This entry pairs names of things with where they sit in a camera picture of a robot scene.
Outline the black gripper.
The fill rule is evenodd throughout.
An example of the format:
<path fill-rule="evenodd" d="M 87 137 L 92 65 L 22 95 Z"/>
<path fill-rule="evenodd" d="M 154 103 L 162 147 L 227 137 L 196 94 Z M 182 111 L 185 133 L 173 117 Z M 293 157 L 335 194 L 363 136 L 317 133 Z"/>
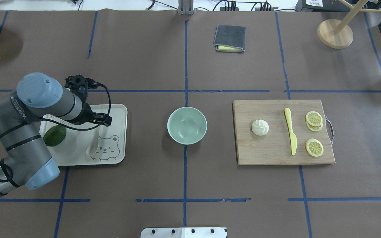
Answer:
<path fill-rule="evenodd" d="M 112 124 L 112 117 L 106 113 L 95 113 L 91 110 L 90 105 L 85 105 L 84 122 L 89 122 L 93 124 L 100 123 L 101 125 L 108 127 Z"/>

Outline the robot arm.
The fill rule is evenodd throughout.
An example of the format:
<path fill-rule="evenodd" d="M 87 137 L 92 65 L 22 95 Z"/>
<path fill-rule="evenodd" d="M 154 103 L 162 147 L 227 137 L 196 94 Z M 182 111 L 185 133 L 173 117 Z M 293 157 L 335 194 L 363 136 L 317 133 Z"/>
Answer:
<path fill-rule="evenodd" d="M 62 86 L 40 72 L 27 74 L 9 95 L 0 98 L 0 198 L 25 186 L 40 188 L 59 176 L 59 168 L 35 124 L 56 116 L 73 125 L 110 126 L 109 113 L 96 113 L 87 103 L 89 89 L 108 88 L 82 75 Z"/>

